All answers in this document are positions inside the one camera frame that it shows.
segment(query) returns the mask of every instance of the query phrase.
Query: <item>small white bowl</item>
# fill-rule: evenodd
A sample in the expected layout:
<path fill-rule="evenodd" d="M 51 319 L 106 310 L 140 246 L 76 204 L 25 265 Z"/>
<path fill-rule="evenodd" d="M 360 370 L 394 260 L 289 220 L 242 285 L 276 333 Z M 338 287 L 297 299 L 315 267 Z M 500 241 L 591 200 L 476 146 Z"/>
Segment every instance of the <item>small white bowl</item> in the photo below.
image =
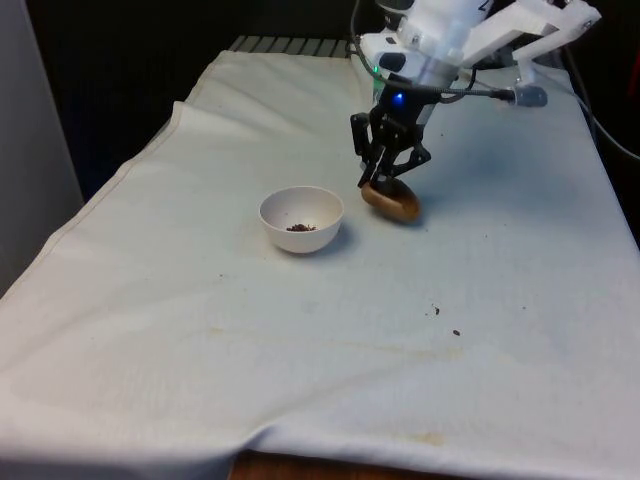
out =
<path fill-rule="evenodd" d="M 326 247 L 340 230 L 343 214 L 342 200 L 319 187 L 285 188 L 271 194 L 260 206 L 260 219 L 269 240 L 291 253 L 312 253 Z M 298 224 L 316 230 L 287 230 Z"/>

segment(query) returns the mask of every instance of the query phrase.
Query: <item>wall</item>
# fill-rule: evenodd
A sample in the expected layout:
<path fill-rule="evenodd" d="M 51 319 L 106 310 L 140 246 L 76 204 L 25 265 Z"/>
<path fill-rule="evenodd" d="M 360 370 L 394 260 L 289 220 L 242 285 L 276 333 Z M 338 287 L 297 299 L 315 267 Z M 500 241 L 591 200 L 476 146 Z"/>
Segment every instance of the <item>wall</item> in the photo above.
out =
<path fill-rule="evenodd" d="M 82 203 L 25 12 L 0 1 L 0 296 Z"/>

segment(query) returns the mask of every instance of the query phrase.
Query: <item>wire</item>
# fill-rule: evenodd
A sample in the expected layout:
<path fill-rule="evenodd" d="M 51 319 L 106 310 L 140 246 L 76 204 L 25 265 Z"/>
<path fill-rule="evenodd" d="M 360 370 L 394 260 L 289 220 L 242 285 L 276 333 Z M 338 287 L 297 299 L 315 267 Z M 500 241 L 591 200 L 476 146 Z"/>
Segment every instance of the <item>wire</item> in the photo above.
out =
<path fill-rule="evenodd" d="M 593 143 L 598 146 L 598 132 L 596 130 L 596 122 L 595 117 L 593 115 L 593 108 L 591 107 L 591 100 L 589 99 L 589 93 L 587 92 L 587 87 L 582 79 L 582 75 L 580 74 L 580 70 L 578 69 L 578 65 L 576 63 L 575 58 L 573 57 L 573 53 L 569 50 L 569 47 L 564 47 L 564 53 L 569 62 L 569 68 L 573 77 L 576 79 L 576 83 L 578 84 L 578 89 L 580 90 L 580 96 L 584 103 L 587 105 L 589 109 L 587 113 L 587 118 L 589 119 L 589 130 L 591 130 L 591 136 L 593 137 Z"/>
<path fill-rule="evenodd" d="M 356 35 L 356 17 L 358 12 L 360 11 L 360 0 L 356 0 L 356 3 L 353 7 L 353 12 L 351 13 L 351 41 L 353 43 L 353 47 L 356 49 L 356 54 L 358 58 L 362 62 L 362 66 L 365 68 L 367 73 L 373 77 L 375 80 L 378 80 L 385 85 L 397 88 L 398 90 L 411 91 L 411 92 L 424 92 L 424 93 L 434 93 L 434 94 L 447 94 L 447 95 L 462 95 L 462 96 L 475 96 L 475 97 L 489 97 L 489 98 L 497 98 L 500 100 L 506 101 L 514 101 L 515 93 L 511 90 L 464 90 L 459 88 L 440 88 L 440 87 L 431 87 L 427 85 L 412 85 L 402 82 L 396 82 L 394 80 L 389 80 L 384 76 L 376 73 L 371 65 L 369 65 L 369 61 L 367 60 L 364 52 L 362 51 L 362 47 L 360 46 L 360 41 L 358 40 L 358 36 Z"/>
<path fill-rule="evenodd" d="M 478 75 L 478 69 L 473 67 L 471 70 L 471 79 L 469 80 L 469 85 L 465 90 L 471 90 L 473 86 L 476 84 L 476 77 Z M 464 98 L 464 95 L 454 95 L 453 97 L 442 98 L 440 99 L 440 103 L 444 103 L 445 105 L 449 105 L 452 103 L 456 103 Z"/>
<path fill-rule="evenodd" d="M 538 75 L 546 78 L 547 80 L 553 82 L 557 87 L 559 87 L 563 92 L 568 93 L 569 95 L 572 95 L 573 97 L 575 97 L 576 100 L 578 100 L 578 103 L 580 104 L 580 106 L 582 107 L 582 109 L 585 111 L 585 113 L 587 113 L 589 116 L 591 116 L 593 118 L 593 123 L 596 125 L 596 127 L 598 127 L 600 129 L 600 131 L 603 133 L 603 135 L 605 137 L 607 137 L 607 139 L 618 149 L 620 150 L 622 153 L 624 153 L 625 155 L 635 159 L 635 160 L 640 160 L 640 155 L 633 153 L 631 150 L 625 148 L 620 142 L 618 142 L 615 138 L 613 138 L 613 135 L 611 135 L 606 128 L 604 128 L 604 126 L 600 123 L 600 121 L 595 117 L 595 115 L 593 114 L 593 111 L 589 108 L 589 106 L 586 104 L 586 102 L 584 100 L 582 100 L 580 98 L 579 95 L 576 95 L 575 92 L 571 91 L 569 88 L 567 88 L 566 86 L 564 86 L 562 83 L 560 83 L 558 80 L 556 80 L 555 78 L 551 77 L 550 75 L 547 75 L 546 73 L 544 73 L 543 71 L 541 71 L 540 69 L 536 68 L 535 69 L 536 72 L 538 73 Z"/>

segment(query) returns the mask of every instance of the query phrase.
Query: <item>white tablecloth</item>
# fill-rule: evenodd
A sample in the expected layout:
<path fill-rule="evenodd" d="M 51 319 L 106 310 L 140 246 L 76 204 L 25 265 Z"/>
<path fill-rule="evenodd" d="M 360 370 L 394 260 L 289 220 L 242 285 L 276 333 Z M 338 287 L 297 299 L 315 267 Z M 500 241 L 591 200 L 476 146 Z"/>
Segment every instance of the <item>white tablecloth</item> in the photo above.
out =
<path fill-rule="evenodd" d="M 547 86 L 544 109 L 438 107 L 406 176 L 426 216 L 399 227 L 356 188 L 348 61 L 223 53 L 0 302 L 0 467 L 195 478 L 253 448 L 639 478 L 639 255 Z M 346 207 L 308 257 L 257 217 L 300 184 Z"/>

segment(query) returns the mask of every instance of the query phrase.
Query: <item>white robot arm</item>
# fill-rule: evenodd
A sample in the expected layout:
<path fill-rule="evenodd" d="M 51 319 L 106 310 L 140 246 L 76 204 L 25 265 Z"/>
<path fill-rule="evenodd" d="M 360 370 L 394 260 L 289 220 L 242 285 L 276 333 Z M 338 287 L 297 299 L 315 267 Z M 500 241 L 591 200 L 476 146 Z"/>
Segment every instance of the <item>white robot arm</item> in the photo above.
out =
<path fill-rule="evenodd" d="M 583 0 L 515 0 L 488 19 L 493 0 L 376 2 L 386 13 L 382 32 L 355 36 L 360 0 L 351 20 L 363 66 L 385 84 L 371 112 L 351 117 L 355 151 L 364 170 L 358 186 L 374 190 L 430 160 L 422 145 L 423 130 L 439 103 L 477 95 L 523 106 L 546 105 L 546 93 L 534 85 L 533 59 L 580 37 L 601 18 Z M 513 53 L 520 68 L 513 89 L 450 88 L 461 68 L 473 67 L 523 33 L 542 38 Z M 442 94 L 455 97 L 443 99 Z M 395 165 L 408 149 L 413 149 L 409 161 Z"/>
<path fill-rule="evenodd" d="M 472 67 L 523 33 L 540 35 L 543 38 L 513 53 L 521 81 L 528 84 L 535 80 L 534 58 L 576 40 L 601 18 L 583 0 L 561 1 L 564 8 L 547 0 L 516 0 L 486 19 L 493 0 L 378 0 L 388 14 L 400 16 L 399 25 L 396 31 L 362 36 L 360 45 L 374 65 L 427 85 L 429 66 L 436 61 L 457 71 Z M 402 56 L 404 64 L 397 69 Z"/>

